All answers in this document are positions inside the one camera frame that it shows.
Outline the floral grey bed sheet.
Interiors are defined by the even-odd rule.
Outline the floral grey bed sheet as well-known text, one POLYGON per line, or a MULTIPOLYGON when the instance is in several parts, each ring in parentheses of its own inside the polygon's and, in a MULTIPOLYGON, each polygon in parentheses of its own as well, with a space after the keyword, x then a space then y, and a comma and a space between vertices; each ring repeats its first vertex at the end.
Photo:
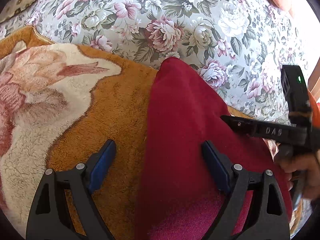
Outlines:
POLYGON ((26 27, 154 70, 178 58, 235 113, 282 124, 281 67, 309 78, 319 60, 319 24, 272 0, 36 0, 1 24, 1 41, 26 27))

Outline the orange cream floral fleece blanket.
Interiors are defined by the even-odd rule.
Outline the orange cream floral fleece blanket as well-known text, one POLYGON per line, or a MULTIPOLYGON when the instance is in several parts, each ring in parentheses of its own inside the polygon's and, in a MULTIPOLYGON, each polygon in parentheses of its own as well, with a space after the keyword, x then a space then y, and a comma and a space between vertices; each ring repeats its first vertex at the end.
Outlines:
MULTIPOLYGON (((1 211, 19 237, 27 239, 44 172, 85 163, 111 139, 116 155, 92 198, 113 239, 135 239, 158 71, 88 46, 51 44, 30 27, 1 41, 1 211)), ((251 198, 247 192, 233 233, 251 198)))

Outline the dark red knit sweater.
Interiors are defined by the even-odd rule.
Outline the dark red knit sweater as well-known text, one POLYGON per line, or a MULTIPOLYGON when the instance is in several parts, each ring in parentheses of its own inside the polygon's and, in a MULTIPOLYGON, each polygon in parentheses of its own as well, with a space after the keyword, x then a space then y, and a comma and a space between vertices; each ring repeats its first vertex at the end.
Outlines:
POLYGON ((182 60, 164 60, 151 88, 135 239, 201 239, 225 198, 201 154, 209 140, 246 170, 272 170, 292 213, 286 175, 263 139, 234 133, 221 120, 224 101, 182 60))

